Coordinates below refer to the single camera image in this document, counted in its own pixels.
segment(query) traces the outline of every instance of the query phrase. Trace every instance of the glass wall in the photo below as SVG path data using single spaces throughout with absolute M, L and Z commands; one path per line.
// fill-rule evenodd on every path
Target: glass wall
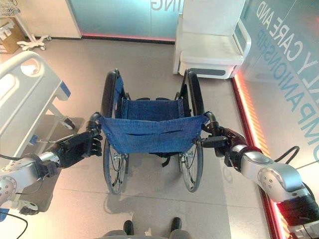
M 237 79 L 257 146 L 276 159 L 298 145 L 290 165 L 319 199 L 319 0 L 246 0 L 241 19 L 252 46 Z
M 70 0 L 82 35 L 174 40 L 183 0 Z

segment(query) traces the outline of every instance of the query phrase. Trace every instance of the blue wheelchair seat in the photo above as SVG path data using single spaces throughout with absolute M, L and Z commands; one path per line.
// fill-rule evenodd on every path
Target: blue wheelchair seat
M 183 99 L 126 99 L 120 75 L 113 92 L 115 118 L 102 116 L 99 122 L 108 142 L 120 154 L 186 152 L 207 122 L 204 115 L 185 117 Z

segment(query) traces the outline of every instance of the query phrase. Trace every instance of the foot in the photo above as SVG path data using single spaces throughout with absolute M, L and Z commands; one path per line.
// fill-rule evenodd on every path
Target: foot
M 126 235 L 128 236 L 134 235 L 134 227 L 132 221 L 127 220 L 126 222 L 124 222 L 123 230 L 126 232 Z
M 176 229 L 181 229 L 181 219 L 180 218 L 174 218 L 173 222 L 171 223 L 170 232 L 172 232 Z

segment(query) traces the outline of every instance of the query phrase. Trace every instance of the light strip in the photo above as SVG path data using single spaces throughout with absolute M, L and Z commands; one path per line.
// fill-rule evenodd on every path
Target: light strip
M 267 148 L 267 143 L 262 132 L 262 128 L 259 124 L 258 117 L 253 106 L 249 91 L 246 87 L 243 76 L 240 73 L 235 75 L 235 83 L 239 93 L 241 103 L 244 108 L 244 113 L 246 120 L 248 122 L 248 128 L 251 132 L 253 143 L 256 147 L 260 148 L 263 154 L 267 157 L 270 157 L 269 150 Z M 290 237 L 287 222 L 284 217 L 281 215 L 276 203 L 272 201 L 272 211 L 276 218 L 277 228 L 280 232 L 281 239 L 288 239 Z

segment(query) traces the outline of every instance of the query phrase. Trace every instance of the wheelchair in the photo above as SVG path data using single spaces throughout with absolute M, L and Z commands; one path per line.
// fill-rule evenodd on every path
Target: wheelchair
M 177 155 L 179 171 L 188 191 L 198 189 L 203 172 L 203 149 L 196 141 L 200 139 L 208 117 L 204 114 L 200 86 L 194 72 L 186 70 L 174 100 L 131 100 L 124 90 L 119 70 L 109 72 L 100 115 L 98 122 L 105 135 L 104 176 L 110 192 L 121 192 L 131 153 L 151 153 L 166 158 L 163 167 L 171 156 Z

